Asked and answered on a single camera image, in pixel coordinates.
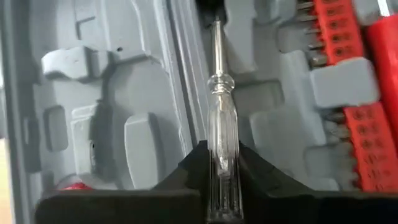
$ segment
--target screwdriver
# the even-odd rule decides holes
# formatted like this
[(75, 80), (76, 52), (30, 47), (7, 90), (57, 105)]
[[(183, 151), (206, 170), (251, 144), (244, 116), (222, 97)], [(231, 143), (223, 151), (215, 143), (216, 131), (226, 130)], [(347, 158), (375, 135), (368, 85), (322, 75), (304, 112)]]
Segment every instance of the screwdriver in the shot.
[(231, 95), (235, 83), (228, 75), (223, 23), (219, 17), (212, 28), (214, 74), (208, 80), (212, 101), (208, 113), (210, 194), (207, 221), (242, 223), (238, 118)]
[(377, 0), (382, 19), (368, 27), (367, 37), (381, 89), (381, 98), (398, 146), (398, 14), (388, 0)]

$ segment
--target transparent handle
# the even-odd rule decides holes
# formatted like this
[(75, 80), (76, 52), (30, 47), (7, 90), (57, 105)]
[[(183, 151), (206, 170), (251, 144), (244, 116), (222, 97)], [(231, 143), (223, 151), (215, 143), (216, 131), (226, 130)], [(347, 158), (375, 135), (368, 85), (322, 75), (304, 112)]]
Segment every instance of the transparent handle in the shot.
[(236, 109), (230, 91), (213, 91), (212, 97), (208, 120), (211, 161), (208, 222), (240, 223), (243, 212)]

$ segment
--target tool kit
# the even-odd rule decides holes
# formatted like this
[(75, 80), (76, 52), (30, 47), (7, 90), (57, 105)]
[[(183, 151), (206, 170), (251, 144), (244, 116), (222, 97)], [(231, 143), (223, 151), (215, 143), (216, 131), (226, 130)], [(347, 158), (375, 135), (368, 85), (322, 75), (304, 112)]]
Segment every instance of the tool kit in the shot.
[(397, 0), (199, 2), (4, 0), (16, 223), (46, 192), (149, 189), (220, 130), (311, 189), (398, 192)]

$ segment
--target gray plastic tool case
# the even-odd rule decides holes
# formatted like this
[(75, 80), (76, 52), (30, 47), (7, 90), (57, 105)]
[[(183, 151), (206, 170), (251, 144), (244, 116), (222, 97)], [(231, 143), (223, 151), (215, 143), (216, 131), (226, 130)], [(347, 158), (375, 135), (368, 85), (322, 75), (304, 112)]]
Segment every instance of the gray plastic tool case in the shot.
[[(357, 2), (364, 23), (377, 18)], [(321, 113), (378, 100), (370, 62), (312, 70), (315, 36), (296, 20), (296, 0), (225, 3), (240, 140), (313, 189), (354, 189), (349, 149)], [(2, 1), (16, 223), (31, 223), (44, 192), (75, 181), (152, 187), (206, 139), (208, 24), (194, 0)], [(358, 86), (329, 88), (353, 76), (328, 74), (357, 69)]]

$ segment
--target red object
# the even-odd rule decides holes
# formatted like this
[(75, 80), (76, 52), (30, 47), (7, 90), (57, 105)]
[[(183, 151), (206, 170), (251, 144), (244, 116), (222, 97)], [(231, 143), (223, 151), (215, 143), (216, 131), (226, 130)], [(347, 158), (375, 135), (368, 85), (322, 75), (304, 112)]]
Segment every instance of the red object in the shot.
[(314, 0), (315, 28), (321, 30), (319, 41), (325, 43), (323, 53), (328, 65), (354, 57), (363, 57), (361, 33), (356, 23), (351, 0)]
[(382, 102), (398, 145), (398, 14), (381, 19), (367, 32)]
[(344, 108), (364, 191), (396, 192), (398, 160), (381, 103)]
[(93, 189), (83, 183), (76, 183), (62, 190), (93, 190)]

